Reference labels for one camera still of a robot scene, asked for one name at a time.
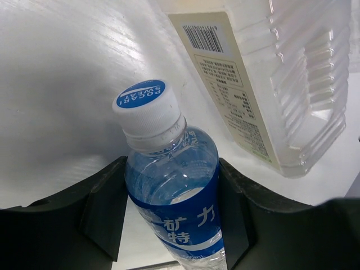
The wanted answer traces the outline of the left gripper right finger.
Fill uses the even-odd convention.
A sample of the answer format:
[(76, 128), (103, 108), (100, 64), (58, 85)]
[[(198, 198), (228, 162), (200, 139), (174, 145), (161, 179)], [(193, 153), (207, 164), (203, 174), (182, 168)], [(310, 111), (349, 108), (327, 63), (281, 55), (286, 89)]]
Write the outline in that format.
[(359, 199), (317, 206), (281, 196), (220, 160), (228, 269), (358, 269)]

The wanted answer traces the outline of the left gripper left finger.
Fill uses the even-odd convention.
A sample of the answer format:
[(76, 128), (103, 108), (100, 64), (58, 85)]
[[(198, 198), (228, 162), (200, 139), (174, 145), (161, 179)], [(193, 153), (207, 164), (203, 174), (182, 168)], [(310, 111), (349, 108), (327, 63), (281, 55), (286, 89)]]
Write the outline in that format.
[(128, 199), (126, 161), (29, 206), (1, 210), (1, 268), (111, 269)]

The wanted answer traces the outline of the blue label Pocari bottle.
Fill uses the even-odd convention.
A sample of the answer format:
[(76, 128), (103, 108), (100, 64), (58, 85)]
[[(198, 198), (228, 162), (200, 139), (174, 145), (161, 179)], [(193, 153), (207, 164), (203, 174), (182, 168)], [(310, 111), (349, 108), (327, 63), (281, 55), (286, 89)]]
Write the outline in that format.
[(161, 79), (128, 87), (112, 108), (130, 147), (128, 194), (142, 218), (183, 268), (226, 269), (214, 141), (187, 124)]

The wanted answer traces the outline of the large square clear bottle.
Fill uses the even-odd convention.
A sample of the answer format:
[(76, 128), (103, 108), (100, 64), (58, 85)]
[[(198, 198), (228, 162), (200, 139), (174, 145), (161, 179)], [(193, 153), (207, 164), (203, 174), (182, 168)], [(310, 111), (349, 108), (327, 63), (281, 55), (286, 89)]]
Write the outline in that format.
[(351, 1), (158, 1), (235, 142), (285, 177), (345, 129)]

